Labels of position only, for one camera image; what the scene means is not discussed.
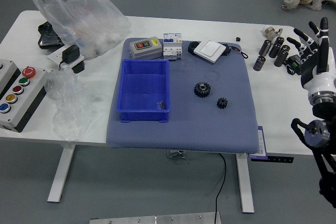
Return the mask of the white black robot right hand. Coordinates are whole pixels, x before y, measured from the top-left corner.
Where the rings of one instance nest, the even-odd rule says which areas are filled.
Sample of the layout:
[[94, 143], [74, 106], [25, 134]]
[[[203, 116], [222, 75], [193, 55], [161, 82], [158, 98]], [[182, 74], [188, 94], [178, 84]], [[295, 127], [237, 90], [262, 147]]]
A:
[[296, 28], [294, 33], [304, 42], [287, 38], [299, 52], [301, 86], [310, 96], [317, 92], [335, 92], [335, 57], [329, 42], [328, 19], [322, 18], [319, 27], [309, 22], [309, 27], [315, 34], [315, 39]]

